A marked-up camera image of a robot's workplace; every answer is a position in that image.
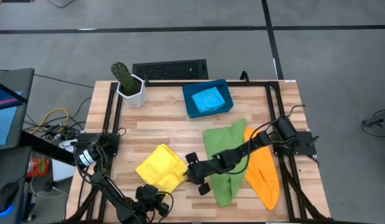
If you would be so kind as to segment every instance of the computer monitor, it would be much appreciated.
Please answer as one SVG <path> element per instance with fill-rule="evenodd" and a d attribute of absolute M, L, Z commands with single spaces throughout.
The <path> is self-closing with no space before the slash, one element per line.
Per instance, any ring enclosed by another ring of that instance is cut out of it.
<path fill-rule="evenodd" d="M 19 106 L 27 100 L 0 83 L 0 110 Z"/>

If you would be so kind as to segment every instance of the yellow cloth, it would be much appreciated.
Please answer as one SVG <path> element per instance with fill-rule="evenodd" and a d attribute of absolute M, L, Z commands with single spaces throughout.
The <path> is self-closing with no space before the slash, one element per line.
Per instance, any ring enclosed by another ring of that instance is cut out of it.
<path fill-rule="evenodd" d="M 187 167 L 167 145 L 161 144 L 137 168 L 136 172 L 159 191 L 171 193 L 184 179 Z"/>
<path fill-rule="evenodd" d="M 244 140 L 248 141 L 254 130 L 245 128 Z M 273 210 L 280 196 L 280 184 L 268 146 L 262 147 L 249 156 L 245 180 L 253 188 L 268 210 Z"/>

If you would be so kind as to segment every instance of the blue sponge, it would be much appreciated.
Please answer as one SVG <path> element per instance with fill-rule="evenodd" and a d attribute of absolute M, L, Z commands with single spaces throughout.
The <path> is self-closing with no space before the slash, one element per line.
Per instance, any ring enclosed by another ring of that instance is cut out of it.
<path fill-rule="evenodd" d="M 222 95 L 216 87 L 193 94 L 192 100 L 200 113 L 219 109 L 223 107 L 225 103 Z"/>

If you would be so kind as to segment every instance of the wooden table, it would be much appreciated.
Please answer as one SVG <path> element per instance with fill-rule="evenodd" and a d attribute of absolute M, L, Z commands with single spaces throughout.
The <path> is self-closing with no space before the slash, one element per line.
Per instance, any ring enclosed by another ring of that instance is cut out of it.
<path fill-rule="evenodd" d="M 92 102 L 88 112 L 86 131 L 100 133 L 102 131 L 105 110 L 107 106 L 110 81 L 96 82 Z M 291 107 L 300 105 L 298 86 L 296 82 L 279 81 L 285 111 L 288 114 Z M 190 119 L 186 113 L 182 89 L 180 86 L 148 87 L 148 99 L 141 108 L 129 108 L 122 104 L 119 128 L 126 128 L 127 133 L 121 137 L 118 155 L 114 158 L 111 178 L 120 190 L 134 198 L 136 188 L 144 185 L 144 181 L 135 172 L 135 168 L 159 144 L 167 144 L 175 153 L 185 160 L 185 155 L 197 152 L 200 160 L 206 159 L 202 132 L 206 129 L 227 127 L 237 120 L 245 118 L 248 126 L 257 126 L 270 121 L 269 107 L 265 88 L 261 86 L 230 86 L 234 107 L 223 114 L 215 114 L 203 118 Z M 113 100 L 110 121 L 113 121 L 117 94 Z M 275 94 L 273 102 L 277 111 Z M 307 129 L 303 109 L 297 108 L 290 117 L 297 130 Z M 316 162 L 306 156 L 295 156 L 302 190 L 314 206 L 325 216 L 330 216 L 326 202 L 320 173 Z M 278 159 L 274 157 L 276 167 Z M 67 217 L 72 216 L 77 209 L 77 201 L 82 179 L 78 172 L 74 174 L 67 202 Z M 164 222 L 281 222 L 288 221 L 284 191 L 280 180 L 280 198 L 277 206 L 268 211 L 250 185 L 244 181 L 233 202 L 226 207 L 219 207 L 214 199 L 213 191 L 200 196 L 197 186 L 182 183 L 172 194 L 174 196 L 173 210 Z M 85 184 L 82 201 L 90 191 L 90 185 Z M 299 217 L 297 198 L 291 189 L 295 216 Z M 93 218 L 98 215 L 96 198 Z M 165 202 L 170 205 L 170 198 Z M 118 222 L 114 207 L 107 201 L 104 222 Z"/>

